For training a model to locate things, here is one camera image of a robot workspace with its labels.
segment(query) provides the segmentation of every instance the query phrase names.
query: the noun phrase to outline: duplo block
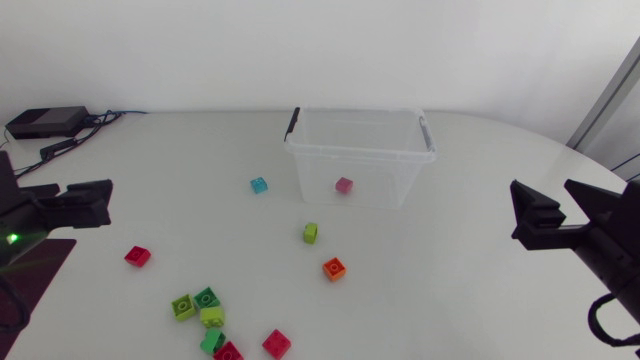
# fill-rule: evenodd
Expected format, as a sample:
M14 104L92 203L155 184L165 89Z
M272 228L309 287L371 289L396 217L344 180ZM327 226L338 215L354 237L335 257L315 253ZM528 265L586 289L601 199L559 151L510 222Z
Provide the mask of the duplo block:
M278 329L275 329L267 340L262 343L262 347L264 347L274 359L280 360L291 347L291 341L278 331Z
M340 178L338 182L336 182L336 190L343 194L348 194L353 187L353 181L347 178Z
M333 258L327 261L322 269L331 281L336 281L347 273L347 268L342 265L338 258Z
M224 344L220 350L218 350L215 355L213 355L214 360L244 360L242 355L238 349L236 349L235 345L231 341Z
M124 259L131 265L142 267L150 257L151 252L149 252L149 250L139 246L134 246Z
M200 309L200 321L207 328L224 325L224 310L221 306Z
M209 329L204 335L204 340L200 343L200 349L209 355L213 355L224 345L225 339L226 336L222 331Z
M200 309L220 305L220 300L218 300L210 287L202 290L198 295L194 296L193 299Z
M318 224L308 223L304 227L304 242L307 244L315 244L318 236Z
M261 192L267 191L269 189L269 187L267 186L267 182L264 181L262 177L251 180L251 188L256 194L260 194Z
M196 314L196 306L191 295L187 294L171 302L173 316L178 321L185 321Z

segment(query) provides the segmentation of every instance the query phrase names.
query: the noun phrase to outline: black cable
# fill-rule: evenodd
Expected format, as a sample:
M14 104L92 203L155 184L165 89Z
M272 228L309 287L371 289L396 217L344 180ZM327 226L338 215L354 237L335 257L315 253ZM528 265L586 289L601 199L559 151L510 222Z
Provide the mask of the black cable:
M49 154L46 158L42 159L41 161L30 165L30 166L26 166L24 168L20 168L20 169L16 169L14 170L14 172L17 171L21 171L20 173L16 174L16 179L21 178L22 176L31 173L37 169L39 169L41 166L49 163L51 160L60 157L66 153L68 153L69 151L72 151L76 148L78 148L80 145L82 145L85 141L89 140L91 137L93 137L95 134L98 133L98 131L100 131L100 129L102 129L104 126L110 125L111 123L113 123L114 121L116 121L117 119L119 119L122 115L127 114L127 113L137 113L137 114L147 114L144 111L136 111L136 110L127 110L127 111L111 111L111 110L107 110L106 113L104 114L100 114L100 115L89 115L87 116L83 122L85 124L85 126L87 128L91 128L91 131L89 132L89 134L87 134L86 136L76 139L76 144L74 144L73 146L70 146L62 151L60 151L59 153L51 153Z
M4 128L4 132L2 133L2 135L4 136L4 142L2 143L2 145L0 145L0 149L2 149L3 146L9 143L9 138L7 137L7 128Z
M620 165L618 165L618 166L614 167L613 169L611 169L611 171L618 170L619 167L626 165L629 161L637 158L638 156L640 156L640 153L638 153L635 156L632 156L632 157L628 158L627 160L623 161Z
M607 332L602 328L602 325L600 325L598 317L596 316L598 309L615 298L616 297L613 294L607 294L593 302L591 308L589 308L589 315L587 316L589 329L591 329L593 335L600 339L600 341L613 347L640 345L640 334L630 336L624 340L615 339L607 334Z
M0 333L18 332L24 329L31 320L31 311L22 295L3 276L0 275L0 289L3 290L9 299L16 305L20 312L20 320L13 325L0 324Z

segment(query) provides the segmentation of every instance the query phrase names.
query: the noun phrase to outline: green led light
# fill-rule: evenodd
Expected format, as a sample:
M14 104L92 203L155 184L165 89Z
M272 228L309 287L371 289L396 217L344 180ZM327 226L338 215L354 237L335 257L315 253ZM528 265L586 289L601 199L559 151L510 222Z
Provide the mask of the green led light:
M9 236L7 236L7 242L9 243L9 245L18 240L20 240L20 236L18 236L18 234L9 234Z

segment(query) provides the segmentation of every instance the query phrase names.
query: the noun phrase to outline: lime green lego brick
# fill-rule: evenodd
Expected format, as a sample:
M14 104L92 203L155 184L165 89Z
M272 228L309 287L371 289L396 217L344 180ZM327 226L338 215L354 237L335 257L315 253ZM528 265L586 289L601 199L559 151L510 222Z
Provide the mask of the lime green lego brick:
M202 290L198 295L194 296L193 300L195 300L196 305L198 305L200 309L220 305L220 300L218 300L216 294L213 293L213 290L211 290L210 287Z
M307 244L315 244L318 236L318 224L308 223L304 227L304 242Z
M224 310L221 306L201 309L200 321L207 328L220 327L224 325Z
M191 295L187 294L171 302L173 316L178 321L185 321L196 314L196 306Z
M200 343L200 349L209 355L213 355L220 350L225 340L226 336L222 331L209 329L204 335L204 340Z

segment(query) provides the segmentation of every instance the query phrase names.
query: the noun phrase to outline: transparent plastic box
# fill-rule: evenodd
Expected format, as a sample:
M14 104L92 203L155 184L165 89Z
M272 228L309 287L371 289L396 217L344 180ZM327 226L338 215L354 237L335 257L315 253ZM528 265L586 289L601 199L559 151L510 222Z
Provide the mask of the transparent plastic box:
M304 201L397 209L436 146L419 109L296 108L285 148L293 153ZM347 194L340 178L353 181Z

